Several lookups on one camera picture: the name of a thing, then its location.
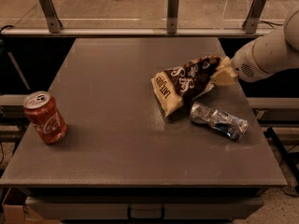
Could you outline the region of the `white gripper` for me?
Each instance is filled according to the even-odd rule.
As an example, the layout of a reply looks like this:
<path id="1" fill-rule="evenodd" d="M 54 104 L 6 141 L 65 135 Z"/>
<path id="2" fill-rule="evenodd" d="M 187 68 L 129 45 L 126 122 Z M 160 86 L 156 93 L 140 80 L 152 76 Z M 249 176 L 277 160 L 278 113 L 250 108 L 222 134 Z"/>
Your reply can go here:
<path id="1" fill-rule="evenodd" d="M 217 71 L 211 76 L 211 81 L 216 86 L 230 86 L 237 82 L 238 77 L 246 82 L 268 78 L 268 74 L 255 62 L 253 48 L 254 41 L 250 41 L 235 53 L 232 62 L 228 56 L 221 57 Z"/>

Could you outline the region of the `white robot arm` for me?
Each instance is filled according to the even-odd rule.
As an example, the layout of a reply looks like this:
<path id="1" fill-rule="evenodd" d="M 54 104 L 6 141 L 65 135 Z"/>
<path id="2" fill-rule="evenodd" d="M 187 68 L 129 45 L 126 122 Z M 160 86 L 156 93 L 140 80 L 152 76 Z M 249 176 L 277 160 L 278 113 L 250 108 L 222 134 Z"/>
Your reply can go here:
<path id="1" fill-rule="evenodd" d="M 211 81 L 217 86 L 233 85 L 239 78 L 256 82 L 278 72 L 298 68 L 299 6 L 295 6 L 282 26 L 250 41 L 232 59 L 223 58 Z"/>

